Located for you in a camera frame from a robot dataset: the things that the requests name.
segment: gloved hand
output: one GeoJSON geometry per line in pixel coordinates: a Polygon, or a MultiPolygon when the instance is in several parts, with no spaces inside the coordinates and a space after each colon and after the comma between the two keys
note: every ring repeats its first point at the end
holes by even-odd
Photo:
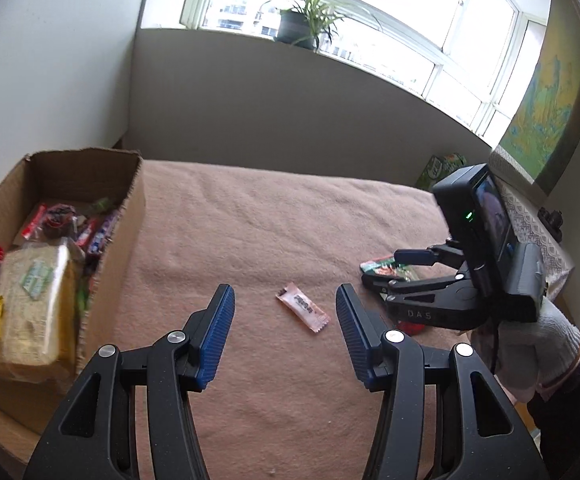
{"type": "MultiPolygon", "coordinates": [[[[473,330],[470,342],[490,367],[494,352],[492,322],[473,330]]],[[[528,402],[537,387],[550,385],[579,357],[580,332],[547,298],[536,323],[501,321],[496,375],[518,400],[528,402]]]]}

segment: brown blanket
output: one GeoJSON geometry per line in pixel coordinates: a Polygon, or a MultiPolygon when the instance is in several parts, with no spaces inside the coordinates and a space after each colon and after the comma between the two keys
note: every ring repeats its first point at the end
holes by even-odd
{"type": "MultiPolygon", "coordinates": [[[[115,343],[147,346],[180,328],[219,283],[236,293],[216,379],[190,395],[212,480],[361,478],[382,394],[355,378],[334,294],[351,282],[366,306],[379,309],[358,265],[443,242],[448,231],[433,197],[381,182],[153,161],[145,192],[115,343]],[[320,333],[275,299],[290,281],[332,318],[320,333]]],[[[420,275],[447,273],[435,267],[420,275]]],[[[441,329],[417,339],[440,348],[458,340],[441,329]]],[[[145,402],[145,393],[139,398],[145,402]]],[[[420,476],[432,463],[432,402],[426,396],[420,476]]],[[[138,406],[141,475],[153,478],[138,406]]]]}

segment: painting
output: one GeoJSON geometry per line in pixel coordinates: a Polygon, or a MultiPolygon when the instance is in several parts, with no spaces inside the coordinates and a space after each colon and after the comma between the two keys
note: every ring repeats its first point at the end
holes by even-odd
{"type": "Polygon", "coordinates": [[[580,137],[580,18],[573,0],[551,0],[539,61],[499,149],[549,194],[580,137]]]}

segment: plant pot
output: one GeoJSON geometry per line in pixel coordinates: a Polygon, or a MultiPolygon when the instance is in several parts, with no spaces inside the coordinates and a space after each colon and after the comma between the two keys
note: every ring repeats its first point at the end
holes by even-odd
{"type": "Polygon", "coordinates": [[[281,14],[281,23],[279,24],[279,32],[276,34],[275,41],[315,50],[317,48],[316,38],[307,38],[307,36],[310,36],[310,25],[303,14],[294,12],[294,10],[281,14]]]}

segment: lace tablecloth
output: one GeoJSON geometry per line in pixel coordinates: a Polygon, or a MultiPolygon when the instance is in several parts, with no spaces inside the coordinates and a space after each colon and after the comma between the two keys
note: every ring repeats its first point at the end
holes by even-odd
{"type": "Polygon", "coordinates": [[[522,242],[534,242],[544,257],[549,300],[554,301],[574,270],[574,262],[537,216],[538,208],[517,194],[505,182],[497,179],[516,237],[522,242]]]}

